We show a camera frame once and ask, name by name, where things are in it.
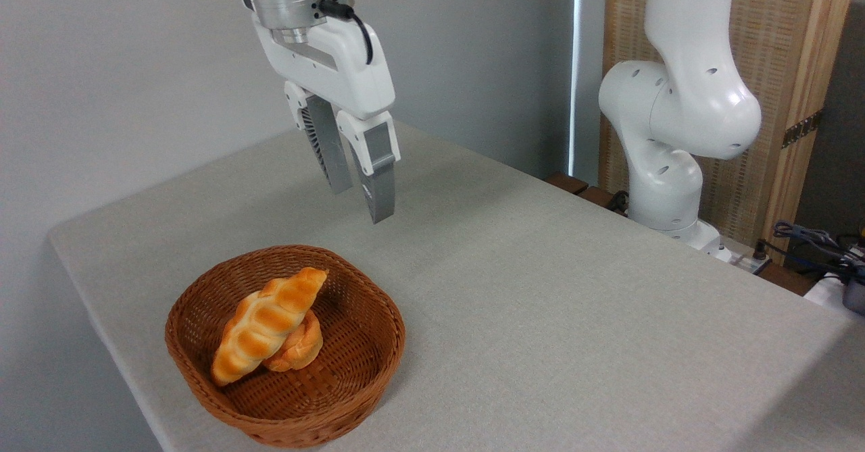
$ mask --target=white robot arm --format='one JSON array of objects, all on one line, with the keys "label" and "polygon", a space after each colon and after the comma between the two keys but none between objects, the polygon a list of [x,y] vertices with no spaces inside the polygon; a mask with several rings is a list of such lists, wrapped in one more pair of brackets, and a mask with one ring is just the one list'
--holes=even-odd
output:
[{"label": "white robot arm", "polygon": [[306,131],[334,193],[351,187],[340,140],[352,149],[373,223],[393,214],[399,145],[395,93],[376,31],[354,0],[243,0],[298,129]]},{"label": "white robot arm", "polygon": [[702,172],[690,153],[732,159],[760,131],[730,51],[731,3],[646,0],[646,36],[664,64],[621,62],[599,92],[628,160],[629,217],[722,259],[718,231],[697,218]]}]

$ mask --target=gray wall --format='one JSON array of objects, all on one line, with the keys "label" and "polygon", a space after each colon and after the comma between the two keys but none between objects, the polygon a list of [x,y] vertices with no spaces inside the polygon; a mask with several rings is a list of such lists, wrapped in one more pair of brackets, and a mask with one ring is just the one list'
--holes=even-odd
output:
[{"label": "gray wall", "polygon": [[[357,9],[395,117],[562,169],[571,0]],[[285,131],[281,81],[238,0],[0,0],[0,31],[0,450],[157,449],[46,233]]]},{"label": "gray wall", "polygon": [[852,0],[796,222],[831,234],[865,222],[865,0]]}]

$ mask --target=brown woven basket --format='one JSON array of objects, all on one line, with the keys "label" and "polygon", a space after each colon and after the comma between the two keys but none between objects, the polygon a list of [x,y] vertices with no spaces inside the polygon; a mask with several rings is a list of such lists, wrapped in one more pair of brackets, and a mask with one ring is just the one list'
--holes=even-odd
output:
[{"label": "brown woven basket", "polygon": [[[219,388],[210,365],[237,304],[272,278],[311,266],[328,270],[312,305],[324,345],[300,371],[263,366]],[[165,343],[192,393],[213,416],[276,447],[311,447],[349,433],[384,393],[405,347],[393,301],[327,249],[275,246],[220,262],[183,292],[165,324]]]}]

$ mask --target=gray tablecloth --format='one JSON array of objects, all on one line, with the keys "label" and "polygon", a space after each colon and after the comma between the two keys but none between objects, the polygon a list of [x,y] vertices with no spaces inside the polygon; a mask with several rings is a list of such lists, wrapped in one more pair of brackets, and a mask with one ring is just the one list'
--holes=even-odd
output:
[{"label": "gray tablecloth", "polygon": [[330,193],[300,132],[62,224],[51,242],[164,449],[272,450],[164,345],[189,283],[321,246],[402,312],[378,409],[323,450],[865,450],[865,326],[398,125],[397,212]]}]

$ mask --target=bread roll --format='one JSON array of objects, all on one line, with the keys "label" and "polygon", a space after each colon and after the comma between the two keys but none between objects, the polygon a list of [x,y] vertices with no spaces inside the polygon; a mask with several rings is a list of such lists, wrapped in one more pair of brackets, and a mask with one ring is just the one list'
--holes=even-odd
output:
[{"label": "bread roll", "polygon": [[237,381],[273,356],[300,326],[327,272],[303,268],[290,278],[270,280],[244,298],[222,331],[210,376],[219,386]]},{"label": "bread roll", "polygon": [[288,334],[285,342],[273,356],[262,363],[271,371],[284,372],[290,369],[303,369],[312,363],[321,351],[322,331],[318,317],[312,310],[307,311],[303,323]]}]

